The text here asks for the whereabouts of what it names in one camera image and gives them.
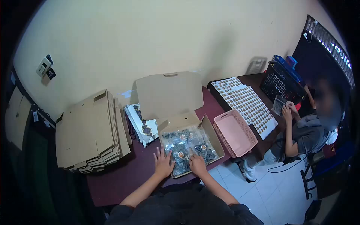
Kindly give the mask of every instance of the black plastic crate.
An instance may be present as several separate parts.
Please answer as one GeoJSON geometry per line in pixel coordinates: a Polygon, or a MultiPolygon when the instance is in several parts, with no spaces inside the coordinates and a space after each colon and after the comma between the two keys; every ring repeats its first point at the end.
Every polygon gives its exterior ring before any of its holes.
{"type": "Polygon", "coordinates": [[[276,95],[298,104],[307,95],[305,89],[279,62],[270,61],[260,88],[274,102],[276,95]]]}

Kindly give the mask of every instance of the cream wall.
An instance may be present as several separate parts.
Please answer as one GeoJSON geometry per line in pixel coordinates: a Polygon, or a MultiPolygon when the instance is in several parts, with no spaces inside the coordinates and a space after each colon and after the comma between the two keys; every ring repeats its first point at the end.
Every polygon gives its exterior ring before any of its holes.
{"type": "Polygon", "coordinates": [[[121,93],[151,74],[197,71],[206,86],[243,75],[254,56],[292,55],[308,14],[342,44],[316,0],[47,0],[27,27],[14,66],[55,120],[104,88],[128,103],[121,93]],[[45,84],[35,70],[47,54],[57,76],[45,84]]]}

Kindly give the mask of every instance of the maroon table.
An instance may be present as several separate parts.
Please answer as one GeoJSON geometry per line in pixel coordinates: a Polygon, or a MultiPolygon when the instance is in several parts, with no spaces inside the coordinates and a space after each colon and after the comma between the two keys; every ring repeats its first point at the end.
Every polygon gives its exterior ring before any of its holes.
{"type": "MultiPolygon", "coordinates": [[[[204,114],[207,114],[209,120],[213,123],[214,118],[225,111],[205,87],[202,87],[202,89],[204,106],[195,112],[199,119],[204,114]]],[[[225,156],[208,165],[207,170],[211,170],[230,158],[224,144],[221,144],[225,156]]],[[[141,143],[134,141],[130,147],[130,154],[121,158],[117,163],[105,167],[104,171],[87,175],[87,184],[95,206],[120,204],[122,200],[142,185],[155,171],[153,152],[156,151],[156,147],[160,147],[159,139],[150,143],[146,148],[141,143]]],[[[169,177],[161,185],[185,183],[193,178],[195,178],[193,173],[177,179],[169,177]]]]}

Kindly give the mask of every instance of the pink plastic basket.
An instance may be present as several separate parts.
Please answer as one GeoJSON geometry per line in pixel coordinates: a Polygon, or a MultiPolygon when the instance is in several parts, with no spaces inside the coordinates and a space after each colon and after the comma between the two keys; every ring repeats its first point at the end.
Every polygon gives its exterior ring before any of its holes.
{"type": "Polygon", "coordinates": [[[236,109],[215,117],[213,127],[233,158],[242,157],[257,144],[254,133],[236,109]]]}

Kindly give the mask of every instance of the table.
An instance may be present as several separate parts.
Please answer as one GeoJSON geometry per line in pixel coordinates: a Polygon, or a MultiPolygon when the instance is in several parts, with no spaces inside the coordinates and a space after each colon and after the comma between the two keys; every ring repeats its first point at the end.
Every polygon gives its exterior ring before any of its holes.
{"type": "MultiPolygon", "coordinates": [[[[276,113],[274,113],[271,108],[273,107],[273,102],[266,96],[266,94],[260,89],[261,81],[265,78],[266,73],[257,73],[257,74],[251,74],[251,75],[245,75],[245,76],[239,76],[241,83],[249,85],[252,87],[252,89],[255,91],[255,93],[259,96],[259,98],[264,102],[266,107],[269,109],[271,114],[274,116],[276,121],[278,122],[278,126],[264,139],[260,137],[259,133],[256,131],[254,125],[249,125],[252,132],[255,134],[255,137],[257,139],[257,145],[252,148],[252,152],[256,154],[256,157],[258,160],[262,160],[264,158],[265,152],[270,149],[273,142],[276,140],[276,136],[285,130],[286,128],[286,122],[285,119],[278,116],[276,113]]],[[[207,88],[209,89],[210,93],[215,97],[217,102],[221,105],[221,107],[224,109],[224,111],[231,110],[231,107],[227,104],[227,102],[222,98],[220,93],[213,87],[211,82],[220,81],[220,80],[214,80],[210,81],[207,85],[207,88]]],[[[233,159],[232,162],[237,162],[239,159],[233,159]]]]}
{"type": "MultiPolygon", "coordinates": [[[[214,118],[225,111],[205,87],[202,87],[202,91],[204,106],[197,109],[195,113],[199,119],[207,114],[210,122],[213,123],[214,118]]],[[[221,144],[225,156],[206,166],[207,170],[211,170],[231,157],[224,144],[221,144]]],[[[150,143],[146,148],[141,143],[134,141],[133,145],[130,146],[130,154],[119,159],[117,163],[105,167],[104,171],[86,175],[95,206],[120,204],[122,200],[141,186],[155,171],[153,152],[156,151],[156,147],[160,147],[159,139],[150,143]]],[[[195,178],[193,173],[177,179],[169,177],[161,185],[185,183],[193,178],[195,178]]]]}

